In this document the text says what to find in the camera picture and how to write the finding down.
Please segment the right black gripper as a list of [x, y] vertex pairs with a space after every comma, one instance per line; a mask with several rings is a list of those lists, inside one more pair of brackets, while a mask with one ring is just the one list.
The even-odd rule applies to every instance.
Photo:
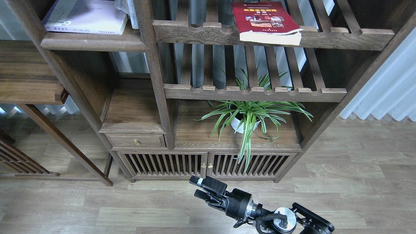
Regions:
[[192, 175], [189, 183], [205, 190], [196, 190], [194, 196], [202, 199], [208, 206], [223, 211], [227, 216], [246, 222], [260, 216], [260, 204], [255, 204], [252, 194], [234, 188], [226, 191], [227, 185], [207, 176], [205, 179]]

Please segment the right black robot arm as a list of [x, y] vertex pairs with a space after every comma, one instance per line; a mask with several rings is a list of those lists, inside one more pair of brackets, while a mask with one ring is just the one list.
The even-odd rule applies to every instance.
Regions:
[[254, 203], [250, 193], [237, 188], [228, 192], [225, 183], [212, 177], [193, 175], [189, 182], [201, 188], [195, 191], [195, 197], [237, 221], [234, 228], [249, 224], [259, 234], [291, 234], [297, 224], [303, 226], [303, 234], [331, 234], [335, 230], [332, 223], [298, 203], [293, 203], [291, 209], [280, 207], [269, 211], [261, 203]]

